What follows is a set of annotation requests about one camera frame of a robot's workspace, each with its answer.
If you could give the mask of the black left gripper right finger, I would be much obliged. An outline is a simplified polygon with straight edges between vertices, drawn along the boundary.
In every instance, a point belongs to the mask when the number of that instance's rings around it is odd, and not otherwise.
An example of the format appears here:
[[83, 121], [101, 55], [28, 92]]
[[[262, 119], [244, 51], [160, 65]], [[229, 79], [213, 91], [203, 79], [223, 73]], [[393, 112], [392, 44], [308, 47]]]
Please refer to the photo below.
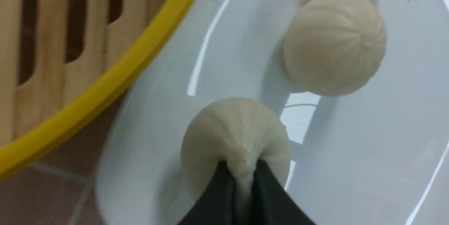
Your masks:
[[252, 184], [252, 225], [314, 225], [287, 194], [263, 160], [258, 160]]

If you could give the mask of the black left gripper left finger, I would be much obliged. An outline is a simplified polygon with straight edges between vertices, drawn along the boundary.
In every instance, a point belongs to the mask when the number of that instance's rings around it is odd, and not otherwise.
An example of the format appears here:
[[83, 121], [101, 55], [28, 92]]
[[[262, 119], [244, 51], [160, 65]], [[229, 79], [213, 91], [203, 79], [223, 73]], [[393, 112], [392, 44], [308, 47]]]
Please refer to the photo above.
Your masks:
[[226, 162], [220, 161], [212, 180], [180, 225], [234, 225], [236, 182]]

